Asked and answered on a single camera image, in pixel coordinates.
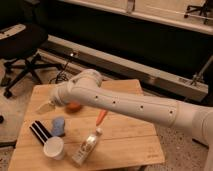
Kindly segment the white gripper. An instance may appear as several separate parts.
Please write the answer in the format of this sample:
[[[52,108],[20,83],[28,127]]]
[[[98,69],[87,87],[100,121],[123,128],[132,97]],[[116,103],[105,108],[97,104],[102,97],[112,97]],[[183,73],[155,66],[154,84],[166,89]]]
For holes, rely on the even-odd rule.
[[[55,109],[56,106],[65,106],[70,102],[69,86],[67,83],[57,84],[50,93],[50,101],[43,103],[36,112],[44,114]]]

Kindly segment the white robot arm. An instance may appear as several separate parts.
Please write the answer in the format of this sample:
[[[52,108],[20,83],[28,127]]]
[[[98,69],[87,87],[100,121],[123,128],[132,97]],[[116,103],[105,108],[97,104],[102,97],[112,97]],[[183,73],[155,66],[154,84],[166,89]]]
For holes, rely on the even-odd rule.
[[[101,87],[102,80],[98,71],[86,69],[70,80],[57,84],[51,90],[49,99],[37,111],[46,113],[74,101],[181,130],[209,147],[204,171],[213,171],[213,107],[111,91]]]

